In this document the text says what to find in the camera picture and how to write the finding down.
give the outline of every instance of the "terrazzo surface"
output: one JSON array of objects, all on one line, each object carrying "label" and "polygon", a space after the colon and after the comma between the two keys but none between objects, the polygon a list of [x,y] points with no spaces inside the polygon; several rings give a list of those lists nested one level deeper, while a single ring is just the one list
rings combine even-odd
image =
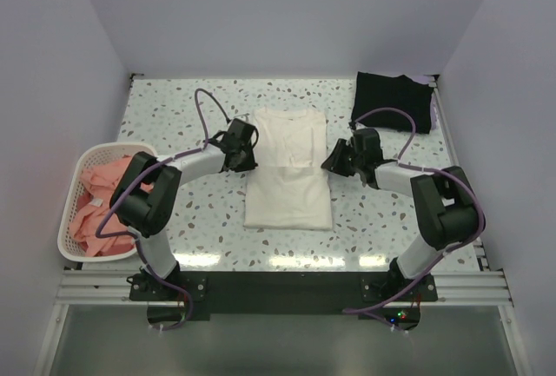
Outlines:
[{"label": "terrazzo surface", "polygon": [[[254,109],[315,108],[327,117],[330,151],[348,138],[354,101],[352,79],[135,80],[119,142],[148,142],[159,155],[198,147],[202,127],[195,111],[196,88],[211,91],[228,115]],[[209,133],[225,128],[218,108],[202,96]],[[380,129],[385,158],[393,157],[408,133]],[[417,135],[404,155],[414,165],[450,166],[439,127]],[[413,201],[393,192],[364,188],[358,179],[329,176],[334,230],[252,229],[243,226],[246,174],[204,176],[178,193],[167,226],[170,246],[182,269],[219,271],[387,270],[418,234]],[[88,270],[137,270],[136,255],[122,261],[85,263]],[[435,271],[478,271],[473,247],[449,255]]]}]

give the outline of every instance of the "white cloth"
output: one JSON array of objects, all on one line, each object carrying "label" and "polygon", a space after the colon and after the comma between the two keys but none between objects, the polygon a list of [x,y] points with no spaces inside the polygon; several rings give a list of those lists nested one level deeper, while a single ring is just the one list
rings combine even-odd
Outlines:
[{"label": "white cloth", "polygon": [[259,166],[247,180],[245,227],[331,229],[324,114],[258,109],[253,124]]}]

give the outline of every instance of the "purple cable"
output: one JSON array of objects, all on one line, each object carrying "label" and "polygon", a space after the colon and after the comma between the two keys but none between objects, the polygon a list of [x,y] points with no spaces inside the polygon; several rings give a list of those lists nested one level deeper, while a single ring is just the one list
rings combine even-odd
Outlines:
[{"label": "purple cable", "polygon": [[[399,160],[401,158],[401,156],[405,153],[407,148],[409,147],[409,144],[411,143],[413,138],[415,137],[415,130],[416,130],[415,121],[413,120],[413,118],[411,118],[411,116],[408,113],[406,113],[405,111],[402,111],[400,109],[393,109],[393,108],[385,107],[385,108],[382,108],[382,109],[374,109],[372,111],[369,111],[366,114],[362,115],[361,117],[357,118],[357,120],[355,120],[355,122],[360,122],[365,117],[367,117],[369,115],[372,115],[374,113],[378,113],[380,111],[389,111],[389,110],[392,110],[393,112],[396,112],[398,114],[401,114],[401,115],[405,116],[411,122],[412,132],[411,132],[411,135],[409,136],[409,139],[407,140],[406,144],[404,145],[404,147],[402,148],[401,152],[398,155],[398,160]],[[477,199],[477,197],[475,196],[473,191],[462,180],[460,180],[459,178],[453,176],[452,174],[449,174],[448,172],[445,172],[445,171],[440,170],[440,169],[420,168],[420,167],[417,167],[417,166],[407,165],[405,163],[399,163],[399,162],[398,162],[398,166],[400,166],[401,168],[405,168],[405,169],[409,169],[409,170],[413,170],[413,171],[417,171],[417,172],[423,171],[423,172],[429,172],[429,173],[435,173],[435,174],[443,175],[446,178],[450,179],[451,181],[454,181],[460,187],[462,187],[463,190],[466,191],[466,193],[472,199],[473,205],[475,206],[475,210],[477,211],[477,215],[479,216],[479,225],[477,227],[477,231],[471,237],[469,237],[467,240],[461,242],[460,244],[457,244],[455,246],[447,248],[445,250],[445,252],[447,254],[452,253],[454,250],[457,250],[459,248],[462,248],[462,247],[466,246],[467,244],[476,240],[477,237],[479,237],[479,235],[483,231],[483,228],[485,227],[484,212],[482,210],[482,207],[479,204],[479,200]],[[413,289],[420,282],[421,279],[423,279],[427,274],[429,274],[430,271],[433,269],[433,267],[435,267],[442,259],[444,259],[444,253],[440,253],[430,263],[430,265],[428,265],[420,274],[415,276],[415,278],[411,281],[411,283],[409,285],[407,285],[406,287],[401,289],[397,294],[391,296],[387,300],[384,300],[384,301],[382,301],[382,302],[380,302],[376,305],[373,305],[371,307],[366,307],[366,308],[360,308],[360,309],[346,308],[346,309],[343,310],[343,313],[348,313],[348,314],[364,313],[364,314],[369,315],[369,313],[371,313],[372,311],[374,311],[376,309],[379,309],[379,308],[382,308],[385,305],[389,304],[390,302],[394,302],[395,300],[398,300],[401,296],[403,296],[403,295],[407,294],[409,291],[411,291],[411,289]],[[374,314],[369,315],[369,316],[372,316],[372,318],[378,317],[377,315],[374,315]]]},{"label": "purple cable", "polygon": [[186,297],[186,299],[188,300],[189,307],[188,307],[188,311],[187,311],[187,314],[185,315],[185,317],[183,317],[183,319],[181,321],[176,322],[175,324],[172,324],[171,326],[164,327],[164,326],[161,325],[159,328],[162,331],[168,331],[168,330],[173,330],[173,329],[179,328],[185,323],[185,321],[189,320],[189,318],[191,317],[191,314],[193,313],[193,298],[191,297],[190,293],[188,291],[186,291],[184,288],[178,287],[176,285],[173,285],[173,284],[165,281],[163,278],[161,278],[155,272],[155,270],[147,262],[147,259],[145,258],[145,254],[142,251],[141,241],[136,234],[133,234],[130,231],[120,231],[120,232],[115,232],[115,233],[103,234],[103,230],[104,230],[104,227],[106,226],[106,224],[108,223],[108,221],[110,220],[110,218],[112,218],[112,215],[114,215],[116,210],[122,205],[123,201],[129,196],[129,194],[131,194],[131,192],[136,187],[140,186],[142,180],[148,174],[150,174],[154,170],[166,165],[167,163],[170,163],[170,162],[175,161],[177,159],[181,159],[185,156],[194,155],[195,153],[200,153],[209,145],[209,130],[207,129],[207,123],[205,122],[204,116],[202,115],[201,104],[199,103],[199,92],[203,92],[206,95],[208,95],[210,98],[212,98],[212,100],[216,103],[218,108],[221,110],[221,112],[226,117],[226,122],[229,122],[228,115],[226,114],[226,111],[224,111],[224,108],[218,102],[218,100],[212,94],[210,94],[207,90],[202,89],[202,88],[196,89],[195,93],[194,93],[195,107],[197,108],[197,113],[199,114],[199,119],[201,120],[202,131],[204,133],[204,141],[203,141],[202,148],[194,148],[194,149],[191,149],[191,150],[185,150],[183,152],[176,153],[174,156],[170,156],[170,157],[168,157],[168,158],[166,158],[162,161],[159,161],[159,162],[155,163],[154,165],[152,165],[151,167],[146,168],[144,171],[142,171],[131,182],[131,184],[129,184],[129,186],[125,189],[125,191],[123,191],[122,194],[118,197],[118,199],[116,200],[114,205],[110,208],[109,212],[104,216],[103,220],[100,222],[100,224],[98,225],[98,228],[95,231],[95,236],[98,239],[107,239],[109,237],[117,237],[117,236],[121,236],[121,235],[131,236],[131,238],[133,238],[133,240],[136,243],[137,254],[139,254],[139,258],[141,259],[141,262],[143,263],[143,265],[145,265],[145,267],[147,268],[147,271],[155,278],[155,280],[158,283],[160,283],[161,285],[164,285],[165,287],[169,287],[170,289],[173,289],[173,290],[183,294]]}]

